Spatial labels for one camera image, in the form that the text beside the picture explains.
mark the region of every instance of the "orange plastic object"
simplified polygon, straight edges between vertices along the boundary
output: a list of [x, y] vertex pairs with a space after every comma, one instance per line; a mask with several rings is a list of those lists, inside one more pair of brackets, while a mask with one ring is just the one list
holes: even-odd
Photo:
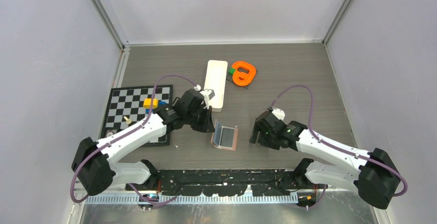
[[[232, 65], [232, 68], [235, 69], [235, 72], [232, 76], [232, 80], [234, 81], [235, 84], [241, 87], [249, 85], [254, 79], [255, 74], [257, 73], [257, 70], [253, 65], [243, 61], [235, 62]], [[239, 69], [243, 69], [247, 71], [247, 73], [239, 71]]]

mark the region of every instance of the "wooden table surface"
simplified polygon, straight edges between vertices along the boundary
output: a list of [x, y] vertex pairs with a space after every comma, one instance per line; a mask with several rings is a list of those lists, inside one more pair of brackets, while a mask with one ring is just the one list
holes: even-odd
[[[169, 146], [138, 148], [122, 162], [148, 159], [158, 169], [247, 169], [294, 168], [304, 157], [316, 159], [292, 149], [278, 151], [248, 142], [255, 118], [283, 89], [293, 84], [305, 84], [313, 91], [314, 130], [355, 146], [322, 44], [134, 46], [122, 86], [153, 85], [161, 76], [179, 74], [203, 87], [208, 60], [225, 60], [229, 66], [236, 61], [246, 61], [258, 70], [248, 89], [226, 82], [223, 110], [213, 113], [213, 121], [217, 119], [224, 126], [238, 127], [236, 151], [214, 148], [210, 143], [212, 134], [184, 127], [172, 132]], [[174, 97], [180, 97], [192, 87], [179, 78], [167, 78], [160, 84], [173, 84]], [[307, 90], [290, 90], [275, 106], [285, 111], [286, 123], [291, 120], [308, 123], [310, 95]]]

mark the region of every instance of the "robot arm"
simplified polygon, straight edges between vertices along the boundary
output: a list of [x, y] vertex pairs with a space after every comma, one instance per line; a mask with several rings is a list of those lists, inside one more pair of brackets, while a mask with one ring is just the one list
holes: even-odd
[[[76, 171], [88, 155], [105, 146], [86, 162], [78, 174], [88, 195], [95, 196], [116, 184], [155, 185], [158, 172], [148, 160], [136, 163], [118, 161], [141, 145], [184, 125], [190, 125], [193, 130], [203, 133], [214, 132], [212, 109], [209, 106], [209, 101], [213, 97], [213, 90], [189, 89], [181, 98], [176, 99], [174, 105], [166, 104], [156, 108], [148, 120], [145, 118], [111, 137], [96, 142], [89, 137], [81, 141], [72, 164], [73, 171]], [[116, 143], [107, 146], [114, 140]]]
[[[255, 121], [250, 138], [251, 143], [258, 142], [264, 147], [277, 149], [292, 148], [296, 151], [313, 154], [333, 165], [322, 164], [304, 158], [293, 172], [293, 180], [298, 186], [311, 184], [328, 184], [358, 195], [368, 204], [386, 209], [400, 183], [391, 172], [377, 166], [362, 157], [377, 160], [397, 171], [389, 155], [376, 148], [373, 152], [346, 146], [319, 133], [316, 139], [308, 127], [291, 121], [283, 122], [285, 114], [282, 110], [269, 108]], [[353, 152], [351, 156], [332, 146], [320, 142], [323, 140], [337, 148]]]

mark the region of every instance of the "black and white checkered board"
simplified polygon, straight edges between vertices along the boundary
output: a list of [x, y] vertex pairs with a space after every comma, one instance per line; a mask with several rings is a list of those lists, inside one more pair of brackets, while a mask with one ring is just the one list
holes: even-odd
[[[100, 136], [106, 137], [108, 132], [117, 133], [145, 118], [147, 114], [143, 101], [152, 97], [152, 90], [153, 86], [111, 89]], [[156, 88], [155, 98], [160, 101], [169, 103], [173, 99], [172, 95], [173, 85], [159, 85]], [[130, 118], [132, 123], [128, 125], [123, 116]], [[160, 137], [157, 142], [151, 141], [144, 146], [169, 144], [170, 134], [167, 134]]]

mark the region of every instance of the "white wall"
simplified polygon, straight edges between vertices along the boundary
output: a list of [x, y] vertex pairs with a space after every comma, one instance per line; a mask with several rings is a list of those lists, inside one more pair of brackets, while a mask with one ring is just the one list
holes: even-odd
[[131, 44], [321, 41], [343, 0], [109, 0]]
[[437, 0], [354, 0], [328, 49], [357, 143], [409, 183], [392, 223], [437, 220]]
[[1, 223], [66, 223], [120, 52], [90, 0], [0, 0]]

